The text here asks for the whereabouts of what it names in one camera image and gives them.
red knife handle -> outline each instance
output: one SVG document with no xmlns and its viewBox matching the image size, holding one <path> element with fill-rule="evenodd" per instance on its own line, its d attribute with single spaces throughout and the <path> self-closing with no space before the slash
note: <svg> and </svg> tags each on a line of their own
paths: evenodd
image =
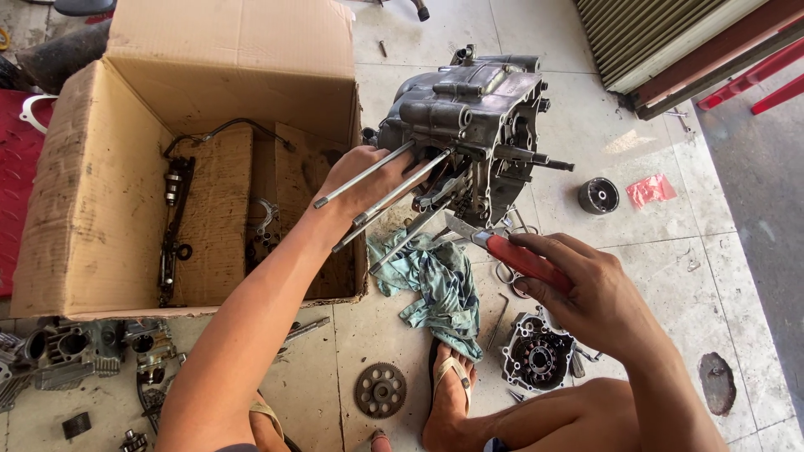
<svg viewBox="0 0 804 452">
<path fill-rule="evenodd" d="M 512 244 L 502 236 L 491 236 L 486 241 L 489 254 L 527 277 L 544 281 L 565 297 L 575 287 L 569 277 L 547 259 L 532 251 Z"/>
</svg>

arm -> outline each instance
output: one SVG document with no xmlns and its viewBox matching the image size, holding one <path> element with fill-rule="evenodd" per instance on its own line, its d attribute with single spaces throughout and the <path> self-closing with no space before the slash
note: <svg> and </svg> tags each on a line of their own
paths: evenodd
<svg viewBox="0 0 804 452">
<path fill-rule="evenodd" d="M 332 192 L 387 150 L 360 146 L 332 168 L 315 199 Z M 229 295 L 176 376 L 158 450 L 217 450 L 254 444 L 248 407 L 285 341 L 307 287 L 351 220 L 400 185 L 413 156 L 402 154 L 324 208 L 307 211 L 277 248 Z"/>
<path fill-rule="evenodd" d="M 616 257 L 564 234 L 517 234 L 511 243 L 545 256 L 575 283 L 568 298 L 535 279 L 518 288 L 582 343 L 625 366 L 643 450 L 727 450 L 681 355 Z"/>
</svg>

cardboard box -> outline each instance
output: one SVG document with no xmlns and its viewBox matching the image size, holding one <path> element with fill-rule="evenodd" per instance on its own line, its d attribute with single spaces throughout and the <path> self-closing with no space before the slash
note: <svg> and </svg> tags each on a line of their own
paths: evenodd
<svg viewBox="0 0 804 452">
<path fill-rule="evenodd" d="M 276 226 L 287 230 L 310 201 L 311 183 L 326 176 L 323 165 L 337 160 L 333 152 L 359 143 L 351 17 L 331 0 L 120 0 L 104 57 L 71 77 L 56 102 L 11 315 L 88 320 L 214 312 L 243 277 L 244 193 L 278 203 Z M 216 135 L 204 155 L 228 166 L 206 166 L 193 182 L 191 197 L 209 204 L 196 206 L 192 221 L 186 211 L 179 235 L 205 244 L 194 246 L 191 258 L 204 264 L 187 272 L 235 283 L 217 292 L 184 286 L 190 307 L 158 309 L 169 218 L 162 152 L 175 135 L 206 133 L 236 117 L 292 135 L 286 138 L 297 153 L 274 153 L 281 145 L 255 130 L 246 163 L 226 157 L 246 156 L 251 132 L 233 127 Z M 248 165 L 251 178 L 244 174 Z M 290 171 L 297 166 L 313 167 L 315 177 L 292 184 L 306 176 Z M 289 189 L 302 184 L 305 190 Z M 231 214 L 208 212 L 224 208 Z M 198 236 L 205 231 L 217 235 Z M 222 240 L 237 242 L 237 234 L 239 249 L 216 248 Z M 366 268 L 365 240 L 355 240 L 327 262 L 330 271 L 319 275 L 305 304 L 356 301 L 367 290 Z"/>
</svg>

hand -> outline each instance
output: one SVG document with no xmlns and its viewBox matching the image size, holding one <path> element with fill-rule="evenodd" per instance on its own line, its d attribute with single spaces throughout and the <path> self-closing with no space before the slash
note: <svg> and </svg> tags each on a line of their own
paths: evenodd
<svg viewBox="0 0 804 452">
<path fill-rule="evenodd" d="M 672 347 L 616 257 L 566 234 L 514 234 L 509 240 L 546 257 L 575 284 L 568 298 L 533 278 L 520 279 L 517 289 L 541 302 L 582 343 L 624 364 Z"/>
<path fill-rule="evenodd" d="M 356 175 L 390 153 L 391 151 L 387 149 L 378 150 L 374 146 L 357 146 L 345 153 L 332 167 L 326 177 L 326 181 L 324 181 L 321 189 L 318 190 L 313 201 L 315 202 L 322 196 L 329 195 L 336 188 L 349 182 Z M 337 198 L 332 199 L 327 205 L 321 207 L 321 209 L 338 209 L 349 220 L 355 218 L 427 164 L 427 161 L 420 162 L 413 169 L 405 172 L 405 168 L 412 162 L 413 153 L 411 151 L 403 152 L 399 157 L 382 165 L 365 179 L 349 187 Z M 414 188 L 426 178 L 427 175 L 422 176 L 415 183 L 411 183 L 409 188 Z"/>
</svg>

red plastic bag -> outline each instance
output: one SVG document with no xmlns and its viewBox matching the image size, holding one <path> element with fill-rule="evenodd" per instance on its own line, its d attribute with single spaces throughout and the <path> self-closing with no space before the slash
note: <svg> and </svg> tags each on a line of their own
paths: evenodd
<svg viewBox="0 0 804 452">
<path fill-rule="evenodd" d="M 626 193 L 638 208 L 644 207 L 650 201 L 667 201 L 676 197 L 675 190 L 665 175 L 653 175 L 632 183 L 626 188 Z"/>
</svg>

